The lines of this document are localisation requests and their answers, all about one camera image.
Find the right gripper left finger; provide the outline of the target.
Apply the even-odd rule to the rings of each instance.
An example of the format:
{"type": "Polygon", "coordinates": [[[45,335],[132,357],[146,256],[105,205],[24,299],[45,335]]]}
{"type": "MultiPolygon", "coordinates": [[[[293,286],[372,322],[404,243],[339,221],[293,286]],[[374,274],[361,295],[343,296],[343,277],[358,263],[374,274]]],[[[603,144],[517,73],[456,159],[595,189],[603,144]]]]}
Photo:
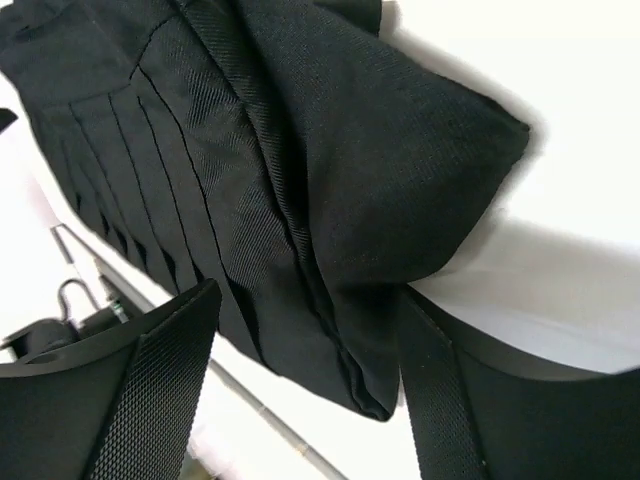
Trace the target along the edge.
{"type": "Polygon", "coordinates": [[[217,329],[206,280],[80,342],[1,367],[5,479],[176,479],[217,329]]]}

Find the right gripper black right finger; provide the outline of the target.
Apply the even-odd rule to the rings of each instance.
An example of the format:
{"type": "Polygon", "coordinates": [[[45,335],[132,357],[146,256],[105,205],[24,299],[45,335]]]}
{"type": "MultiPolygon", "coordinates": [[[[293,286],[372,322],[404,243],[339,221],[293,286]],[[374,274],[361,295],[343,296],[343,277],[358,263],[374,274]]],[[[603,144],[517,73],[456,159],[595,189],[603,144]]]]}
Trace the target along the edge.
{"type": "Polygon", "coordinates": [[[413,290],[402,380],[425,479],[635,479],[639,372],[599,373],[512,347],[413,290]]]}

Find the black skirt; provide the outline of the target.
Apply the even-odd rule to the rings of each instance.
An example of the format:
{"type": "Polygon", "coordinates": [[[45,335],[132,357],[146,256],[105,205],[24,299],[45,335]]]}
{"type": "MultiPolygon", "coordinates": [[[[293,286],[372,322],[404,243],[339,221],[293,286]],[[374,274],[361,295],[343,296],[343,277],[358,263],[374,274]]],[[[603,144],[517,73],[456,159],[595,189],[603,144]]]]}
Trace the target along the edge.
{"type": "Polygon", "coordinates": [[[400,288],[442,268],[528,126],[378,36],[377,1],[15,1],[1,71],[84,224],[220,333],[385,421],[400,288]]]}

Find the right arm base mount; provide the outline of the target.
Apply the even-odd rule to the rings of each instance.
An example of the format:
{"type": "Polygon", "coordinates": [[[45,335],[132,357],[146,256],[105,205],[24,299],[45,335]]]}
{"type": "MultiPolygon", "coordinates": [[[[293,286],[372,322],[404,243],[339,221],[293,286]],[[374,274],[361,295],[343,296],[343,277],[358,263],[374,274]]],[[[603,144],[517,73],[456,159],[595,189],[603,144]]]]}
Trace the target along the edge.
{"type": "Polygon", "coordinates": [[[37,320],[3,339],[1,350],[8,350],[14,362],[33,363],[39,355],[80,342],[129,321],[118,297],[109,296],[108,304],[101,307],[88,285],[78,278],[66,280],[60,285],[57,301],[61,313],[59,318],[37,320]],[[79,323],[74,323],[71,319],[71,307],[66,295],[66,289],[71,285],[78,286],[84,292],[95,310],[79,323]]]}

